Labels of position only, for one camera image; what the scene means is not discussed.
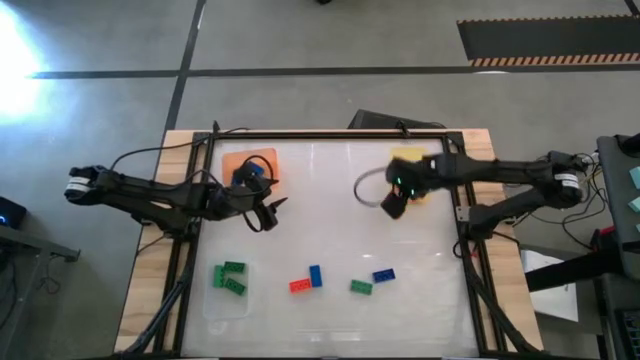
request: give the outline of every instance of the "orange and black striped mat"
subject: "orange and black striped mat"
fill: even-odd
[[[627,15],[458,21],[472,66],[640,62],[640,18]]]

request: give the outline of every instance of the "gray floor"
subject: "gray floor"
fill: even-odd
[[[0,3],[1,40],[15,51],[4,69],[27,71],[177,69],[195,0],[10,1]],[[622,0],[209,0],[192,68],[466,65],[455,20],[626,14]],[[110,353],[140,227],[105,207],[62,196],[72,166],[108,165],[160,143],[175,79],[23,80],[3,72],[0,195],[25,205],[24,229],[82,249],[80,262],[52,265],[63,280],[39,293],[16,358]],[[591,152],[600,135],[635,133],[640,73],[191,78],[176,127],[344,128],[358,109],[449,127],[486,127],[503,159],[551,150]],[[121,164],[151,176],[156,154]],[[541,210],[559,220],[565,214]],[[605,214],[571,230],[586,239]],[[525,244],[573,253],[557,226],[527,220]],[[597,356],[588,284],[580,324],[540,317],[547,349]]]

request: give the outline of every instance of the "blue lego brick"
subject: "blue lego brick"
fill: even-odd
[[[311,273],[311,286],[322,287],[322,275],[320,274],[320,265],[309,266],[309,273]]]
[[[636,186],[636,189],[640,189],[640,166],[631,169],[629,174],[631,174],[631,179],[633,180],[633,184]]]
[[[629,203],[629,206],[633,209],[633,211],[640,213],[640,197]]]
[[[396,274],[393,272],[393,269],[387,269],[382,271],[376,271],[373,273],[373,282],[379,283],[383,281],[389,281],[396,278]]]

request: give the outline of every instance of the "black floor stripe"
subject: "black floor stripe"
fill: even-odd
[[[191,70],[189,77],[280,77],[280,76],[362,76],[362,75],[446,75],[501,71],[507,73],[559,73],[640,71],[640,64],[548,65],[548,66],[419,66],[419,67],[352,67],[352,68],[269,68]]]
[[[640,20],[629,15],[458,21],[474,66],[626,63],[640,59]]]
[[[198,0],[196,3],[196,10],[191,19],[191,27],[189,29],[189,36],[187,37],[187,45],[184,49],[182,56],[182,63],[180,64],[180,74],[176,80],[176,87],[171,96],[171,103],[169,105],[169,112],[167,114],[167,120],[164,124],[165,132],[167,130],[174,130],[176,128],[176,122],[178,121],[178,113],[180,112],[180,105],[182,104],[182,96],[184,95],[184,89],[187,85],[187,77],[191,61],[193,59],[193,53],[196,47],[196,40],[198,39],[198,30],[200,29],[200,20],[204,14],[204,7],[207,0]]]
[[[179,74],[179,70],[43,71],[26,77],[29,79],[139,79],[171,78]]]

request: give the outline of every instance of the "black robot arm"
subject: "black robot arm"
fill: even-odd
[[[269,231],[277,225],[276,208],[286,198],[264,205],[263,200],[271,194],[270,187],[277,180],[248,171],[250,165],[244,164],[234,172],[241,177],[237,185],[229,187],[217,181],[168,185],[102,166],[72,168],[64,195],[77,205],[104,204],[122,210],[138,222],[157,224],[170,235],[185,233],[193,218],[220,221],[249,211],[255,211],[260,229]]]
[[[451,188],[474,181],[527,184],[532,188],[491,206],[458,208],[457,216],[469,240],[491,237],[498,223],[543,206],[570,208],[582,199],[577,172],[588,164],[576,155],[552,151],[536,161],[482,161],[463,154],[443,153],[425,156],[417,162],[399,158],[386,169],[392,191],[382,208],[394,219],[404,213],[409,199],[426,196],[440,188]]]

